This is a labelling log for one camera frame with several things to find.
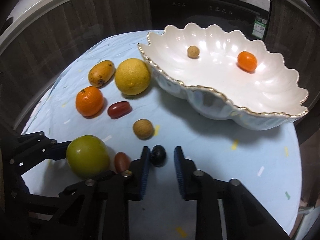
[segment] light blue tablecloth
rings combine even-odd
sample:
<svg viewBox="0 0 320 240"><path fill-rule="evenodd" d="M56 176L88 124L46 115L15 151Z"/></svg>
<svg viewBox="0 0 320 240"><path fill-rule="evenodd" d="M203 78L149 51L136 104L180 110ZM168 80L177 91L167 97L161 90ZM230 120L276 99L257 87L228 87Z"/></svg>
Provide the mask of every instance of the light blue tablecloth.
<svg viewBox="0 0 320 240"><path fill-rule="evenodd" d="M76 111L76 94L90 85L88 71L102 60L111 60L117 67L127 58L141 58L137 43L146 43L147 33L109 37L75 60L43 96L23 133L44 131L58 142L92 134L106 143L111 157L122 151L132 159L140 156L143 146L163 145L168 163L150 170L144 200L129 204L131 240L178 239L181 230L187 235L185 239L194 239L196 203L185 202L179 195L173 163L173 150L178 145L197 168L214 178L239 179L290 233L301 192L300 153L292 123L252 131L231 120L210 120L154 82L141 95L127 99L113 80L101 88L108 106L123 100L130 102L133 111L120 119L110 119L107 108L92 119ZM156 127L157 135L149 140L139 140L132 132L132 124L141 118L149 119ZM43 161L23 178L31 193L46 196L57 196L65 186L80 180L65 160Z"/></svg>

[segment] green and white label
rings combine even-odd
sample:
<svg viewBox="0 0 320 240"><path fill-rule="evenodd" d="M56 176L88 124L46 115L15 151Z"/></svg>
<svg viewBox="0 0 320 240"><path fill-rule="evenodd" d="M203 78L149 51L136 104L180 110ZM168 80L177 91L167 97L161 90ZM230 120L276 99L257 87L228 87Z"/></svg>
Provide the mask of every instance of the green and white label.
<svg viewBox="0 0 320 240"><path fill-rule="evenodd" d="M256 19L254 21L252 35L256 36L259 39L262 39L264 32L266 30L266 27L267 27L267 20L256 16Z"/></svg>

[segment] scalloped bowl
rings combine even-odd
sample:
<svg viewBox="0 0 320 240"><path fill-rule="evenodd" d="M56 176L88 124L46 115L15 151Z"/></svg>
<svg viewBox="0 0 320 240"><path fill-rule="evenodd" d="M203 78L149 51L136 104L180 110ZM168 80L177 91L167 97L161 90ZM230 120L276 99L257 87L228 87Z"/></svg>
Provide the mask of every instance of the scalloped bowl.
<svg viewBox="0 0 320 240"><path fill-rule="evenodd" d="M162 35L151 32L147 38L149 44L138 48L159 86L188 100L205 117L266 130L308 113L301 105L308 91L298 87L298 71L286 68L280 53L270 53L262 41L249 41L241 31L189 23L184 29L168 25ZM191 45L200 49L197 59L187 56ZM254 73L237 66L241 51L257 58Z"/></svg>

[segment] metal bolt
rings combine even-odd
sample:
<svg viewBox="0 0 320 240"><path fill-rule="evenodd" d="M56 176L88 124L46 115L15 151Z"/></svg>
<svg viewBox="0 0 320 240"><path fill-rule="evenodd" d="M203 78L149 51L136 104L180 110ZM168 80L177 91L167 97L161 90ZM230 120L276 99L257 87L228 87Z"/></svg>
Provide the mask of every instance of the metal bolt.
<svg viewBox="0 0 320 240"><path fill-rule="evenodd" d="M96 183L96 181L93 180L93 179L87 179L87 180L85 181L85 184L86 184L88 187L93 186L95 183Z"/></svg>
<svg viewBox="0 0 320 240"><path fill-rule="evenodd" d="M231 182L231 184L232 184L233 186L239 186L239 185L240 185L240 181L237 180L237 179L232 179L230 182Z"/></svg>
<svg viewBox="0 0 320 240"><path fill-rule="evenodd" d="M202 177L203 176L203 171L201 170L196 170L193 172L193 175L195 175L196 177Z"/></svg>
<svg viewBox="0 0 320 240"><path fill-rule="evenodd" d="M124 177L130 177L132 175L132 171L123 171L121 174Z"/></svg>

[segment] green apple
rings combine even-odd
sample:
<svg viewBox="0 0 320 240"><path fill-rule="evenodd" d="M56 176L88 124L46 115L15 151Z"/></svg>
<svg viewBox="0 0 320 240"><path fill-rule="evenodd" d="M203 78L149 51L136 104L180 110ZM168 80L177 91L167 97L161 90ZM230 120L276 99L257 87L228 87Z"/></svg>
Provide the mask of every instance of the green apple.
<svg viewBox="0 0 320 240"><path fill-rule="evenodd" d="M93 135L74 139L67 148L66 158L72 171L84 179L108 170L110 165L106 145Z"/></svg>

